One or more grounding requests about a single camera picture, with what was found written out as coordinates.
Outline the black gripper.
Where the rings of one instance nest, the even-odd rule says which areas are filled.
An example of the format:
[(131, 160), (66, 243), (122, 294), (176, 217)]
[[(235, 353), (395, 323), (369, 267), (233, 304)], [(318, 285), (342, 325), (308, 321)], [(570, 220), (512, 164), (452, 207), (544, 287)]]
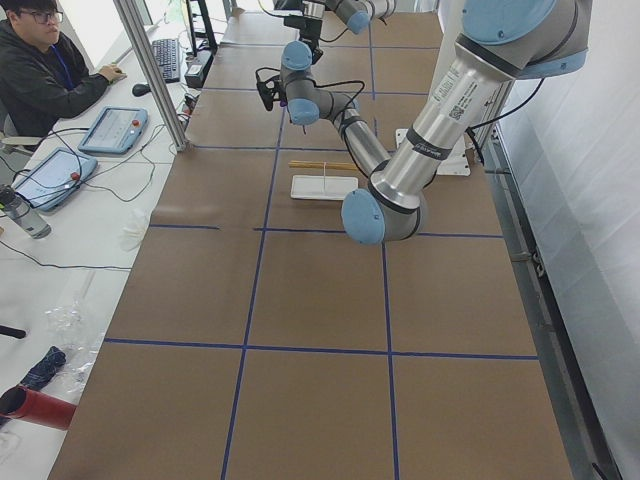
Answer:
[(322, 30), (321, 19), (288, 15), (284, 18), (284, 25), (299, 31), (299, 40), (309, 47), (313, 56), (323, 55), (323, 50), (319, 47)]

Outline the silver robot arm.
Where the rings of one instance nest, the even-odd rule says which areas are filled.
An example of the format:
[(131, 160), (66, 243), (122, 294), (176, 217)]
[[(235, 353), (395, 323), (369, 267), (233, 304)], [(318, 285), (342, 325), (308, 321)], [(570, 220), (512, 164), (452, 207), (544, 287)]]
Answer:
[(333, 12), (354, 34), (360, 34), (374, 19), (384, 20), (396, 10), (394, 0), (327, 0), (327, 1), (275, 1), (276, 11), (288, 11), (284, 25), (299, 31), (299, 40), (306, 44), (316, 57), (320, 49), (322, 23), (326, 11)]
[(505, 82), (564, 75), (584, 65), (591, 11), (589, 1), (465, 2), (454, 60), (394, 154), (360, 117), (354, 99), (316, 84), (311, 48), (288, 43), (279, 90), (291, 122), (330, 121), (368, 179), (342, 203), (346, 233), (367, 245), (413, 236), (427, 217), (424, 188), (494, 91)]

